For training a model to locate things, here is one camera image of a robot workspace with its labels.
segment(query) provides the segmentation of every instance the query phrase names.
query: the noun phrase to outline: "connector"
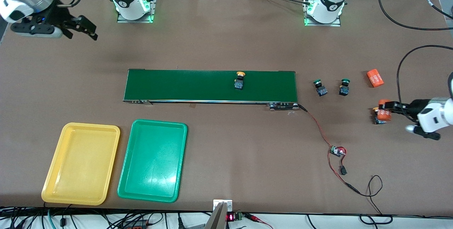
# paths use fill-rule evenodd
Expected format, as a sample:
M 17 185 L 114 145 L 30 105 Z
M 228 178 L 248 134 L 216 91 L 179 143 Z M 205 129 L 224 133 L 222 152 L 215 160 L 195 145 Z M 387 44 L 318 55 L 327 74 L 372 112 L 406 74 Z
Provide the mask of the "connector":
M 346 171 L 346 168 L 344 166 L 340 166 L 340 174 L 341 175 L 346 175 L 348 172 Z
M 147 220 L 139 220 L 139 221 L 125 221 L 123 222 L 121 229 L 146 229 Z
M 66 219 L 65 218 L 61 218 L 60 219 L 60 226 L 64 227 L 65 225 L 66 225 Z
M 178 229 L 186 229 L 183 220 L 180 217 L 178 218 Z
M 251 221 L 253 222 L 258 222 L 259 221 L 259 218 L 257 218 L 256 216 L 250 214 L 250 213 L 242 213 L 244 215 L 244 217 L 246 219 L 250 219 Z

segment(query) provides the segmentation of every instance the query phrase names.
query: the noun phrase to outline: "white floor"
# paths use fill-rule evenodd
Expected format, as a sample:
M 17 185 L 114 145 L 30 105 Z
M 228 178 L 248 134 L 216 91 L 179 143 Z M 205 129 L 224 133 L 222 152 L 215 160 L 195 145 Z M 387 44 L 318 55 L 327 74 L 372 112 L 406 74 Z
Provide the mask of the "white floor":
M 274 229 L 312 229 L 307 216 L 303 214 L 254 214 L 262 221 L 270 224 Z M 96 215 L 79 215 L 73 216 L 78 229 L 106 229 L 107 222 L 101 217 Z M 111 215 L 108 216 L 111 222 L 114 222 L 123 216 Z M 75 229 L 69 216 L 67 218 L 67 225 L 65 229 Z M 204 213 L 181 213 L 184 226 L 186 228 L 205 224 L 209 219 Z M 310 218 L 316 229 L 373 229 L 372 225 L 365 225 L 359 221 L 357 216 L 329 216 L 329 215 L 310 215 Z M 57 229 L 60 228 L 61 216 L 52 218 L 53 223 Z M 154 223 L 160 219 L 160 214 L 153 214 L 149 222 Z M 167 213 L 168 228 L 178 228 L 178 214 Z M 382 218 L 375 218 L 376 222 L 385 221 Z M 44 216 L 45 229 L 52 229 L 47 216 Z M 245 229 L 270 229 L 265 224 L 252 222 L 248 219 L 242 221 L 230 222 L 231 229 L 237 229 L 246 226 Z M 8 229 L 10 227 L 10 220 L 5 219 L 0 221 L 0 229 Z M 159 223 L 148 227 L 149 229 L 166 229 L 165 217 Z M 379 229 L 453 229 L 453 219 L 423 219 L 423 218 L 394 218 L 393 222 L 388 225 L 379 225 Z M 41 218 L 37 218 L 31 229 L 42 229 Z

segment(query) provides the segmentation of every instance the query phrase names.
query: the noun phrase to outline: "orange cylinder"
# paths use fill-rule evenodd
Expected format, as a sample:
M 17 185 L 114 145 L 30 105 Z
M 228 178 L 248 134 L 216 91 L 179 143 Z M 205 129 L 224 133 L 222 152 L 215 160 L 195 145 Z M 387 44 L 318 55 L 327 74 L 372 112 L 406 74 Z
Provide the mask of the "orange cylinder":
M 373 87 L 378 87 L 384 84 L 384 81 L 380 77 L 380 74 L 377 71 L 377 69 L 372 69 L 371 71 L 367 72 L 367 76 L 369 78 L 369 81 L 371 81 Z

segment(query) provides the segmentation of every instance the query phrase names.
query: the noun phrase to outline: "green tray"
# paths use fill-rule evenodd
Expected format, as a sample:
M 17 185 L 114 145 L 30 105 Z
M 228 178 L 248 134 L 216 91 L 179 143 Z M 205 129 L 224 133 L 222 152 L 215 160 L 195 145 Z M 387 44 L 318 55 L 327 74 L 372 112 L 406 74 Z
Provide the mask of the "green tray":
M 187 126 L 137 119 L 132 123 L 118 196 L 126 199 L 175 202 L 183 167 Z

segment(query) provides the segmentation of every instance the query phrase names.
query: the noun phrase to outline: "yellow tray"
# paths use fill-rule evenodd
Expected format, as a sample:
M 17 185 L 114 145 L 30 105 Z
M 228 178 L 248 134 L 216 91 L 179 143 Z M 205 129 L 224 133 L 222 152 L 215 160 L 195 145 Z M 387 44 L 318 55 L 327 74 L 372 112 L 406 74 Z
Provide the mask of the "yellow tray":
M 80 205 L 104 202 L 119 138 L 117 126 L 64 126 L 42 188 L 42 199 Z

